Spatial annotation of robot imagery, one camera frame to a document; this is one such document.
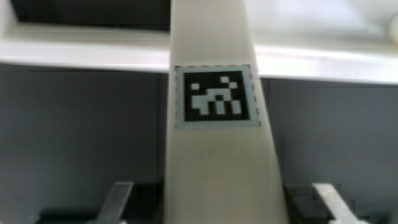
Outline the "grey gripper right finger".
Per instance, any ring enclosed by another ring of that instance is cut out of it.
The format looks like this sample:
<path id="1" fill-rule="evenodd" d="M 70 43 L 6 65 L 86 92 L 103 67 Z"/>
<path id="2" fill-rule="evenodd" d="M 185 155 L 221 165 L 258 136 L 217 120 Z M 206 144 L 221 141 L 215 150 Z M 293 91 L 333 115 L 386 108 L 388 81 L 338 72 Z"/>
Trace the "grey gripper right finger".
<path id="1" fill-rule="evenodd" d="M 313 187 L 317 189 L 317 193 L 320 194 L 327 209 L 333 213 L 333 221 L 329 224 L 357 224 L 357 217 L 352 213 L 334 186 L 327 183 L 315 183 Z"/>

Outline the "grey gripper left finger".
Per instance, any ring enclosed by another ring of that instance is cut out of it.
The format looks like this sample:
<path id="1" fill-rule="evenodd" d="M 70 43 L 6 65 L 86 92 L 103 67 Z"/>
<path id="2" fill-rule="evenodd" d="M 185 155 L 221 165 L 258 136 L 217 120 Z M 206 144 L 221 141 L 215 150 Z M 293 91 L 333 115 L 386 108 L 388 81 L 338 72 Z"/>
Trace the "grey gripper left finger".
<path id="1" fill-rule="evenodd" d="M 130 193 L 134 189 L 134 182 L 118 182 L 112 186 L 100 214 L 94 220 L 96 224 L 123 224 L 121 220 Z"/>

